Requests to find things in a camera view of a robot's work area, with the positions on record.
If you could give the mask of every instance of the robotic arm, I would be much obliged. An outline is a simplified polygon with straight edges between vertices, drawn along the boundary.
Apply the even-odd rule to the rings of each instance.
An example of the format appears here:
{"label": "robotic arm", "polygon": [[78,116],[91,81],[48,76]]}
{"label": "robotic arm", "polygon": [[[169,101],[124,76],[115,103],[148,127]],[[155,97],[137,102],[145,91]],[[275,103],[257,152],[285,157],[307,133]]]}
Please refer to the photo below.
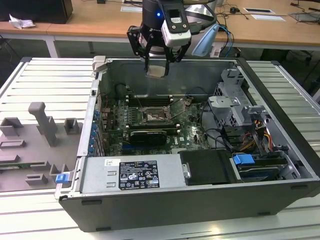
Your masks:
{"label": "robotic arm", "polygon": [[167,76],[169,64],[180,62],[186,54],[191,44],[191,36],[199,34],[216,22],[216,17],[206,24],[188,22],[184,5],[206,3],[208,0],[142,1],[141,26],[130,26],[127,36],[133,53],[144,59],[146,72],[149,69],[150,54],[164,54],[166,58],[164,75]]}

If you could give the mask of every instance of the power supply label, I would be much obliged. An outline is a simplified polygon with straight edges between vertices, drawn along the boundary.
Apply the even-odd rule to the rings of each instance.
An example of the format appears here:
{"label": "power supply label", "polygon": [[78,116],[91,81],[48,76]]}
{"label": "power supply label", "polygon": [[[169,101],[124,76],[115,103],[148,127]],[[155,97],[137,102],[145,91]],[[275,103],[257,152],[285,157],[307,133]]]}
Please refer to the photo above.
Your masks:
{"label": "power supply label", "polygon": [[157,161],[130,161],[119,164],[119,189],[159,188]]}

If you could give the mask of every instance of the side panel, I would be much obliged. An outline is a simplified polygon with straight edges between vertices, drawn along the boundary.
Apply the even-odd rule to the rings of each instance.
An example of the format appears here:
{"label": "side panel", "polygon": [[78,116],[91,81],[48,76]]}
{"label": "side panel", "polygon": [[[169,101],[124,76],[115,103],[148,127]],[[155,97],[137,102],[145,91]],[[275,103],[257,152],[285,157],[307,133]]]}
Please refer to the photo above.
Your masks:
{"label": "side panel", "polygon": [[318,183],[69,198],[59,203],[84,232],[274,215]]}
{"label": "side panel", "polygon": [[320,176],[320,158],[316,152],[312,149],[309,143],[306,141],[301,132],[290,120],[288,115],[284,112],[278,102],[274,99],[273,93],[270,93],[263,82],[259,79],[249,64],[243,59],[238,59],[238,63],[241,66],[243,72],[248,76],[252,85],[256,88],[260,94],[261,99],[266,103],[270,111],[273,113],[277,121],[281,124],[285,132],[288,134],[290,139],[293,141],[297,149],[304,156],[307,162],[310,164],[317,176]]}

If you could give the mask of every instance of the motherboard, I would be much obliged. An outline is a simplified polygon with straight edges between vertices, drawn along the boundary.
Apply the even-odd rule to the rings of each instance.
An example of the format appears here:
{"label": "motherboard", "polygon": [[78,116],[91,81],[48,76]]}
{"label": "motherboard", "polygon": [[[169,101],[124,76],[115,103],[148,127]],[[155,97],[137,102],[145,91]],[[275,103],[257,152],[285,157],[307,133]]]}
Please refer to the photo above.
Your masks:
{"label": "motherboard", "polygon": [[200,125],[201,102],[189,97],[105,101],[102,106],[106,156],[177,154],[209,149]]}

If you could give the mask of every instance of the blue tab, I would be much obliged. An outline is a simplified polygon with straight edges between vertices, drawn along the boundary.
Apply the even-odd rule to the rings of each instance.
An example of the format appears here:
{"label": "blue tab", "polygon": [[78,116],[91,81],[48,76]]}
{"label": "blue tab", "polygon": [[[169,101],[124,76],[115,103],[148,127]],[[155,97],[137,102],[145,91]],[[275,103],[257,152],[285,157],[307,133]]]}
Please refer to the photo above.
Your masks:
{"label": "blue tab", "polygon": [[69,183],[69,175],[67,173],[60,173],[55,178],[56,184],[67,184]]}
{"label": "blue tab", "polygon": [[251,154],[237,154],[233,157],[233,161],[236,165],[256,163]]}

